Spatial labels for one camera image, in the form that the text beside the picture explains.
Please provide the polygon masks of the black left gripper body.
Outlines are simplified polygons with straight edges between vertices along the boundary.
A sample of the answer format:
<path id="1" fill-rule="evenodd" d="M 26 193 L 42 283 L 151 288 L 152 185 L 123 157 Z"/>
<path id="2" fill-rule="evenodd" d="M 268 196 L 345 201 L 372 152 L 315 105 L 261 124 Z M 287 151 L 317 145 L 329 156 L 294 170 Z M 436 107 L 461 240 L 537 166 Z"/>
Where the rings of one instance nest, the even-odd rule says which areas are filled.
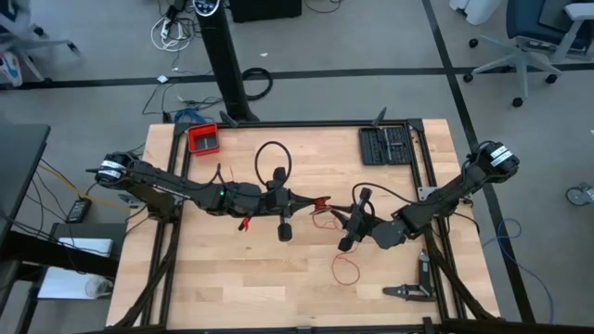
<path id="1" fill-rule="evenodd" d="M 266 189 L 269 192 L 265 196 L 266 208 L 274 214 L 279 215 L 278 239 L 281 242 L 288 242 L 292 239 L 292 229 L 289 223 L 291 217 L 289 190 L 284 187 L 287 180 L 284 167 L 277 167 L 273 172 L 273 179 L 266 182 Z"/>

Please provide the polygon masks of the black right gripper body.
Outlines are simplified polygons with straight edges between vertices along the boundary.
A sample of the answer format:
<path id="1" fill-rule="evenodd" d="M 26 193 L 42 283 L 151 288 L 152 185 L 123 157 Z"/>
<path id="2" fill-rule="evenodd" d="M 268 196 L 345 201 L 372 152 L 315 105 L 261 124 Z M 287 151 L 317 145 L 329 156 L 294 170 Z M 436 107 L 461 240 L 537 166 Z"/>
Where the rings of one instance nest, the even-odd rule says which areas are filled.
<path id="1" fill-rule="evenodd" d="M 350 206 L 337 207 L 337 219 L 346 231 L 346 235 L 340 240 L 338 249 L 343 252 L 349 251 L 355 242 L 360 242 L 370 234 L 376 224 L 375 207 L 370 202 L 372 191 L 364 187 L 359 195 L 359 200 Z"/>

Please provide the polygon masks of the black screwdriver bit case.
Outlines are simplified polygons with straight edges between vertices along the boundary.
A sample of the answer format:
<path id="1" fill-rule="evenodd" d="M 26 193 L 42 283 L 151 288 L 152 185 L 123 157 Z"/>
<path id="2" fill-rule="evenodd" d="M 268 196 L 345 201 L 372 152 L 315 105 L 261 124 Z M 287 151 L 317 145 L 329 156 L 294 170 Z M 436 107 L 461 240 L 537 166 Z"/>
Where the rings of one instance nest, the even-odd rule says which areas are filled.
<path id="1" fill-rule="evenodd" d="M 358 130 L 364 165 L 405 165 L 412 160 L 408 131 L 403 126 L 367 127 Z"/>

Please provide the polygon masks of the black clamp tool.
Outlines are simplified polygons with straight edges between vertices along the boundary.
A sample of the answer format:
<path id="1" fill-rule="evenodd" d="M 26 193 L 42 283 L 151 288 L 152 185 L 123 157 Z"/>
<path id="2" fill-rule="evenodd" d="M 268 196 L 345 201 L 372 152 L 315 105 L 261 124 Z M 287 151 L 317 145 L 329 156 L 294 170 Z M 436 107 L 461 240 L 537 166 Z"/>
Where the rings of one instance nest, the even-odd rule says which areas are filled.
<path id="1" fill-rule="evenodd" d="M 386 296 L 397 297 L 407 302 L 436 302 L 431 285 L 430 257 L 426 250 L 420 252 L 418 265 L 418 284 L 384 287 L 381 292 Z"/>

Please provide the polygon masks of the red plastic bin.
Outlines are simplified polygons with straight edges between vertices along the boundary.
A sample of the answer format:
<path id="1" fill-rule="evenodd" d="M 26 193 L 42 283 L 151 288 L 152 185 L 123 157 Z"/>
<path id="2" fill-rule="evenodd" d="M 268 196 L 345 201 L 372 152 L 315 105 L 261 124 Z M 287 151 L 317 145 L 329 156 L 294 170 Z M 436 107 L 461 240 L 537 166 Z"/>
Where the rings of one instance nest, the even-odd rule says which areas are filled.
<path id="1" fill-rule="evenodd" d="M 217 153 L 220 150 L 217 124 L 190 126 L 187 130 L 187 150 L 196 156 Z"/>

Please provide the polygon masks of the black cabinet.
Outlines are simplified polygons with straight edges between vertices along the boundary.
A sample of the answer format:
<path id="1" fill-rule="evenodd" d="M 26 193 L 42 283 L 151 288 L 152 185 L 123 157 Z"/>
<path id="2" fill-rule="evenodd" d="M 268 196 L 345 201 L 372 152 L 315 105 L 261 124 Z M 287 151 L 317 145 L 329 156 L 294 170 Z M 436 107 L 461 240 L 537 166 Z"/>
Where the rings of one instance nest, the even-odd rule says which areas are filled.
<path id="1" fill-rule="evenodd" d="M 236 23 L 296 18 L 302 15 L 303 0 L 228 0 Z"/>

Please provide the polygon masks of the clear plastic cup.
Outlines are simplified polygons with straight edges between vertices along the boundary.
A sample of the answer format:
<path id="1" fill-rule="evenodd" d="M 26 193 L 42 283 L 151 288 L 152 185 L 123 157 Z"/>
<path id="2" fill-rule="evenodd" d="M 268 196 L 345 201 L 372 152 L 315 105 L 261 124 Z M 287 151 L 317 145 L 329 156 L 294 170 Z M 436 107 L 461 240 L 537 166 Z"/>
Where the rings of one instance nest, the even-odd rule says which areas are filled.
<path id="1" fill-rule="evenodd" d="M 113 283 L 103 276 L 93 276 L 86 282 L 84 292 L 90 299 L 106 297 L 113 292 Z"/>

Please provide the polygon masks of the white box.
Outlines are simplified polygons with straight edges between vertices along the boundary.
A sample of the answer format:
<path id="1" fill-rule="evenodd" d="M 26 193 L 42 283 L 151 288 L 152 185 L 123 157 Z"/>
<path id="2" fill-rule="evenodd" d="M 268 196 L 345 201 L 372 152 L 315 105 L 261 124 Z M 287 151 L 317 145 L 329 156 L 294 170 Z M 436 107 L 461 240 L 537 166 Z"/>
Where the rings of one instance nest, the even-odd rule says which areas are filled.
<path id="1" fill-rule="evenodd" d="M 68 247 L 83 249 L 95 255 L 111 255 L 113 241 L 108 238 L 60 238 Z M 90 299 L 84 292 L 86 282 L 95 274 L 81 274 L 72 270 L 50 267 L 39 288 L 39 299 L 97 300 Z"/>

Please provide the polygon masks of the black power adapter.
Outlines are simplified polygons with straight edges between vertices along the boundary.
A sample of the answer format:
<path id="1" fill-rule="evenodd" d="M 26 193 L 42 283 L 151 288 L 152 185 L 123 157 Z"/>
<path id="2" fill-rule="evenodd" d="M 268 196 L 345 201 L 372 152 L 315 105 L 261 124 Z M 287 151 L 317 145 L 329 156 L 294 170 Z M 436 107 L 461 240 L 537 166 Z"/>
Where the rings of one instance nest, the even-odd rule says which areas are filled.
<path id="1" fill-rule="evenodd" d="M 92 206 L 92 201 L 86 198 L 78 198 L 74 201 L 69 213 L 66 215 L 67 224 L 80 224 L 84 221 Z"/>

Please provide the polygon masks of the white plastic object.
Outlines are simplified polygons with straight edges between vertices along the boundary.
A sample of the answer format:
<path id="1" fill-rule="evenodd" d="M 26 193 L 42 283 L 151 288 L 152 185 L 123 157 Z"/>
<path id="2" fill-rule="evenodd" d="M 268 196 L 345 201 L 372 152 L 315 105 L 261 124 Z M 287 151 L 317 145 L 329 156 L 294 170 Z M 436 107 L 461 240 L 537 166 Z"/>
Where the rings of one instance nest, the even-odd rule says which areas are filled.
<path id="1" fill-rule="evenodd" d="M 497 10 L 502 0 L 449 0 L 449 7 L 465 15 L 473 26 L 485 23 Z"/>

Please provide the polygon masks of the blue and white office chair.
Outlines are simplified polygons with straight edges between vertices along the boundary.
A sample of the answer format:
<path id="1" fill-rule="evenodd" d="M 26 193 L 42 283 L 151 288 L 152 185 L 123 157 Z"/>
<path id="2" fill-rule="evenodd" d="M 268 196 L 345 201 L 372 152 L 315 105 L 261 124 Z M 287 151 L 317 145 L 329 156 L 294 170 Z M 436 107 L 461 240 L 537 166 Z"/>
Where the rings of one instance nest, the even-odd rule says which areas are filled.
<path id="1" fill-rule="evenodd" d="M 470 48 L 481 41 L 494 45 L 504 56 L 472 69 L 463 81 L 470 83 L 476 74 L 495 69 L 514 70 L 520 93 L 511 105 L 519 108 L 529 97 L 530 68 L 545 72 L 545 83 L 551 85 L 562 76 L 557 62 L 594 60 L 594 0 L 508 0 L 506 34 L 513 45 L 485 35 L 468 42 Z"/>

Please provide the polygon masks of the black desk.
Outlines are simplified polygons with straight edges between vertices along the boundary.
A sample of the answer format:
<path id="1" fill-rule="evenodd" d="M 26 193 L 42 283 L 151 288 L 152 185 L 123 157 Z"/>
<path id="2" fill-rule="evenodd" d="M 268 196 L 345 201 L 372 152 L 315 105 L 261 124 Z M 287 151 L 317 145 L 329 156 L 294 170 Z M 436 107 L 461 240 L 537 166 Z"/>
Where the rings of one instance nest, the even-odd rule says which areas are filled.
<path id="1" fill-rule="evenodd" d="M 50 126 L 0 122 L 0 245 L 45 150 Z"/>

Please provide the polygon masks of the grey office chair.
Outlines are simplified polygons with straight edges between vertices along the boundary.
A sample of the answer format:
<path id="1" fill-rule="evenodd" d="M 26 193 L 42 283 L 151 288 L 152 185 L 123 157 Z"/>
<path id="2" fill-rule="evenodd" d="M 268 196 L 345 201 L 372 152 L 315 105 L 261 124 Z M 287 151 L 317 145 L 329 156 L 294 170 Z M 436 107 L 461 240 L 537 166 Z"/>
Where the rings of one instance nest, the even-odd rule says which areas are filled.
<path id="1" fill-rule="evenodd" d="M 19 58 L 22 84 L 22 65 L 41 83 L 53 82 L 35 67 L 29 52 L 58 45 L 66 45 L 75 55 L 80 53 L 72 40 L 51 40 L 41 26 L 32 23 L 31 0 L 0 0 L 0 53 L 10 51 Z"/>

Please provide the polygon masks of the person's shoe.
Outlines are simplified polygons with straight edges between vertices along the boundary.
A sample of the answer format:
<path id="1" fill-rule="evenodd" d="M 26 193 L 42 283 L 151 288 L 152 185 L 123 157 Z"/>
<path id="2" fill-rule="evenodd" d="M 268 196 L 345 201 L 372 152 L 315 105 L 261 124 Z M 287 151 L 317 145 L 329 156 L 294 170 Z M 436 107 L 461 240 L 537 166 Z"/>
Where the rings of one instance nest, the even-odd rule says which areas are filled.
<path id="1" fill-rule="evenodd" d="M 14 87 L 22 85 L 22 73 L 19 58 L 10 51 L 0 53 L 0 72 L 2 72 Z"/>

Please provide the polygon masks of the black aluminium table frame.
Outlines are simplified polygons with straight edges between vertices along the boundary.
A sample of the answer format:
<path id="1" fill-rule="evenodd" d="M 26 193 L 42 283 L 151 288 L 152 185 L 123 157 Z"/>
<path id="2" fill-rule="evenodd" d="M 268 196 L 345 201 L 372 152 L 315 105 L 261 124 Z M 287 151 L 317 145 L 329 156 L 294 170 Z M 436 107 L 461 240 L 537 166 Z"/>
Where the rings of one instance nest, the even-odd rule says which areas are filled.
<path id="1" fill-rule="evenodd" d="M 148 129 L 144 159 L 162 169 L 206 181 L 215 172 L 225 179 L 258 183 L 279 165 L 292 168 L 289 186 L 307 196 L 330 196 L 345 205 L 359 183 L 375 184 L 378 215 L 388 217 L 430 180 L 405 166 L 365 166 L 358 147 L 359 122 L 244 123 L 222 129 L 218 153 L 186 153 L 186 139 L 171 124 Z M 385 286 L 415 281 L 422 239 L 390 250 L 366 239 L 348 263 L 335 260 L 340 233 L 331 217 L 296 213 L 293 238 L 278 240 L 278 219 L 256 218 L 247 232 L 239 221 L 212 217 L 187 204 L 170 291 L 170 330 L 224 328 L 288 334 L 324 329 L 367 332 L 390 325 L 416 328 L 424 318 L 438 322 L 438 307 L 384 295 Z"/>

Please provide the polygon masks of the black side table frame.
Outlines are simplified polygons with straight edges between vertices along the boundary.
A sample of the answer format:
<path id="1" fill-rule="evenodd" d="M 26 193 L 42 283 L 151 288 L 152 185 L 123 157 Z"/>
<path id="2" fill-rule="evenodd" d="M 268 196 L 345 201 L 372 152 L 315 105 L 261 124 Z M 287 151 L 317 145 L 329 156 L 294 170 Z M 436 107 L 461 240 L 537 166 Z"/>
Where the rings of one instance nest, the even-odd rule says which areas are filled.
<path id="1" fill-rule="evenodd" d="M 0 233 L 0 317 L 14 285 L 38 280 L 41 271 L 50 266 L 114 278 L 119 259 L 67 246 L 52 235 L 40 238 L 35 232 L 21 233 L 7 227 Z"/>

